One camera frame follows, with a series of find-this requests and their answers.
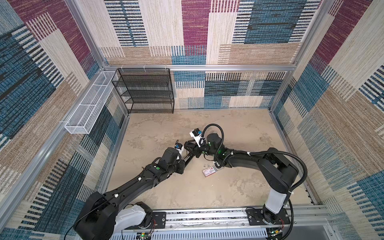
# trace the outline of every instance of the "black wire mesh shelf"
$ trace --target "black wire mesh shelf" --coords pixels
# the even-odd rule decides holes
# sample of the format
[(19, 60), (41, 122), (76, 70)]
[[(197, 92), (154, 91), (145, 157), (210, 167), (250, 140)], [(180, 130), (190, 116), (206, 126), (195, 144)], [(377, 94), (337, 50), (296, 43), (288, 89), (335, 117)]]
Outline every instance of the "black wire mesh shelf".
[(173, 113), (175, 100), (167, 68), (119, 68), (112, 81), (129, 113)]

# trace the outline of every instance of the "black robotic arm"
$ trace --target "black robotic arm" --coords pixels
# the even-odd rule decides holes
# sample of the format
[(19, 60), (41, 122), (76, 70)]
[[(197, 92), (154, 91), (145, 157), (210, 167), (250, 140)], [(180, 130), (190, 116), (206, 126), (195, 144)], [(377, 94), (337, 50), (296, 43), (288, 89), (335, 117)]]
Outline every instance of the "black robotic arm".
[[(211, 133), (205, 138), (204, 133), (210, 126), (217, 126), (222, 137)], [(266, 224), (276, 222), (293, 189), (305, 180), (306, 167), (298, 157), (275, 148), (263, 152), (228, 149), (223, 144), (223, 130), (217, 124), (208, 125), (203, 132), (195, 129), (190, 135), (193, 140), (185, 142), (184, 146), (176, 142), (175, 148), (167, 148), (162, 157), (156, 158), (139, 175), (122, 186), (104, 194), (91, 194), (73, 225), (79, 236), (83, 240), (107, 240), (114, 232), (124, 228), (134, 225), (143, 228), (148, 226), (152, 219), (152, 210), (146, 204), (139, 202), (129, 209), (124, 208), (137, 196), (157, 186), (173, 173), (183, 174), (191, 159), (201, 154), (214, 156), (216, 167), (248, 167), (263, 173), (272, 188), (262, 211), (262, 219)], [(188, 155), (182, 159), (181, 153), (184, 149), (188, 151)], [(299, 159), (303, 165), (304, 175), (293, 186), (299, 171), (284, 154)]]

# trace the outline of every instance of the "patchwork wall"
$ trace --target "patchwork wall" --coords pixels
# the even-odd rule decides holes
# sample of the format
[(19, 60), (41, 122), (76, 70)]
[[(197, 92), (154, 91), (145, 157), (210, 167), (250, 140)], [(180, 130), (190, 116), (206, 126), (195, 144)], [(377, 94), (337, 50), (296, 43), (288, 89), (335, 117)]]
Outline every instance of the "patchwork wall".
[(64, 0), (0, 0), (0, 200), (98, 70)]
[(266, 108), (286, 72), (171, 72), (176, 109)]
[[(63, 239), (103, 180), (124, 120), (118, 97), (110, 94), (90, 134), (66, 134), (0, 233), (1, 240)], [(68, 235), (75, 236), (74, 230)]]
[(289, 64), (320, 0), (79, 0), (110, 65)]
[(384, 1), (336, 0), (274, 110), (344, 239), (384, 239)]

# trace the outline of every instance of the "work surface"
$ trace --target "work surface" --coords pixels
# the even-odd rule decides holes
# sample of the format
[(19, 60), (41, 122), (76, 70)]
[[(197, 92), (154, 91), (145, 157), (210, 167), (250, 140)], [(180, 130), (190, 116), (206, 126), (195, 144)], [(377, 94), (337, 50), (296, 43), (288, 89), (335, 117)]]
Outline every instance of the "work surface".
[[(189, 132), (203, 130), (210, 123), (224, 131), (224, 145), (244, 151), (261, 151), (269, 147), (285, 151), (283, 142), (267, 109), (236, 109), (211, 111), (176, 111), (174, 114), (139, 114), (130, 116), (127, 131), (112, 172), (108, 191), (137, 176), (142, 167), (161, 157), (175, 141), (190, 140)], [(208, 128), (209, 133), (220, 131)], [(152, 209), (195, 207), (229, 207), (263, 205), (270, 187), (263, 174), (243, 167), (224, 168), (205, 177), (203, 169), (213, 162), (203, 155), (193, 158), (184, 174), (170, 176), (137, 197), (132, 203), (145, 202)], [(291, 196), (293, 204), (309, 204), (310, 198), (303, 185)]]

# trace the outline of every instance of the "white wire basket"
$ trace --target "white wire basket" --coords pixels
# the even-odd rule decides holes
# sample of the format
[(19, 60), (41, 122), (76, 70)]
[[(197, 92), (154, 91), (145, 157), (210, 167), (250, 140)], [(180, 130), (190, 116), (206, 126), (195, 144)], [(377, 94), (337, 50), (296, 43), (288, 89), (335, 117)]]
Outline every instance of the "white wire basket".
[(89, 134), (91, 132), (96, 119), (99, 117), (113, 89), (113, 78), (117, 78), (114, 71), (103, 71), (99, 74), (81, 103), (76, 107), (76, 110), (65, 124), (65, 129), (67, 129), (70, 134)]

